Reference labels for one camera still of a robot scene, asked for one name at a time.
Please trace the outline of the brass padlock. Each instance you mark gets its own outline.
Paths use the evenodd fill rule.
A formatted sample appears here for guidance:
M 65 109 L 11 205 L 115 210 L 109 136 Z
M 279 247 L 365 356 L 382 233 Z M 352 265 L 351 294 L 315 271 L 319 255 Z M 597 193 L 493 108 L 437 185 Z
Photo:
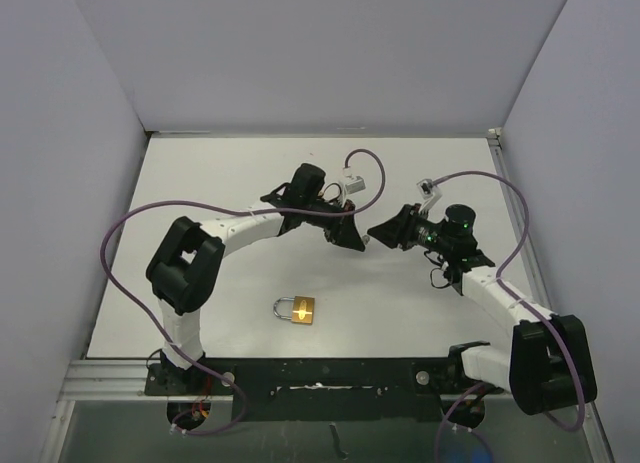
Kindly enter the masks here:
M 283 314 L 279 308 L 284 303 L 291 304 L 291 311 Z M 312 325 L 315 316 L 316 300 L 309 296 L 281 297 L 277 299 L 272 307 L 274 316 L 282 321 L 291 322 L 298 325 Z

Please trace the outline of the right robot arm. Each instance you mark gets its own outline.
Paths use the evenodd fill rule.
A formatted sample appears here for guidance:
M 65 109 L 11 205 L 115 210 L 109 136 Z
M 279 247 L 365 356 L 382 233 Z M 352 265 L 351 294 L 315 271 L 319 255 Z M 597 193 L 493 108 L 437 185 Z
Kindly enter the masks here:
M 446 382 L 459 392 L 489 383 L 509 392 L 527 415 L 594 401 L 598 388 L 583 323 L 532 302 L 500 278 L 474 237 L 475 220 L 466 205 L 449 206 L 439 222 L 405 205 L 367 232 L 391 249 L 421 247 L 436 254 L 448 286 L 482 308 L 509 338 L 508 352 L 487 343 L 463 349 L 445 367 Z

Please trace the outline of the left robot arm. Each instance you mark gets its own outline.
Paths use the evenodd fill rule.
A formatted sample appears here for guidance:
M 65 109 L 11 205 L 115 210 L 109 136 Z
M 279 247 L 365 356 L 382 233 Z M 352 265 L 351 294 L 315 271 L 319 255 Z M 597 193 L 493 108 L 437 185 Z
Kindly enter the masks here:
M 158 298 L 163 329 L 171 341 L 162 350 L 168 382 L 180 393 L 200 388 L 204 357 L 200 309 L 209 300 L 225 257 L 263 239 L 282 236 L 306 223 L 323 230 L 338 247 L 364 251 L 356 228 L 355 204 L 321 196 L 324 170 L 304 163 L 292 179 L 262 196 L 246 212 L 227 219 L 176 219 L 151 259 L 146 278 Z

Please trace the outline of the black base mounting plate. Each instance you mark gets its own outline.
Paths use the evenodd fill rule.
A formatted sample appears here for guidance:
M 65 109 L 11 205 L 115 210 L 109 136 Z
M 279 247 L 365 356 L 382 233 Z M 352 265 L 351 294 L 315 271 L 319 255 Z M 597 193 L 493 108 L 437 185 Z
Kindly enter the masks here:
M 491 386 L 462 374 L 453 357 L 436 358 L 211 358 L 173 368 L 147 368 L 144 393 L 165 397 L 167 418 L 191 431 L 217 403 L 230 406 L 231 424 L 249 422 L 438 422 L 445 401 L 464 392 L 471 407 L 463 422 L 478 425 Z

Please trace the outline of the aluminium right rail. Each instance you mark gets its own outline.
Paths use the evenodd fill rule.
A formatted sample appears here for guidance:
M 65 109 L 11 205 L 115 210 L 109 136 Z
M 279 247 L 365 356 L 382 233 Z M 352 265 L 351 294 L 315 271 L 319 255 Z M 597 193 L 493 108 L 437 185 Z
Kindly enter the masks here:
M 501 127 L 490 128 L 486 134 L 496 174 L 504 179 L 511 180 L 504 157 L 501 136 Z M 520 198 L 516 195 L 515 191 L 504 184 L 502 184 L 501 187 L 508 208 L 509 218 L 516 233 L 516 241 L 519 241 L 525 229 L 524 210 Z M 552 309 L 552 303 L 548 297 L 544 278 L 536 258 L 536 252 L 529 236 L 526 237 L 525 243 L 519 252 L 519 258 L 522 261 L 522 266 L 526 273 L 533 298 L 538 304 Z

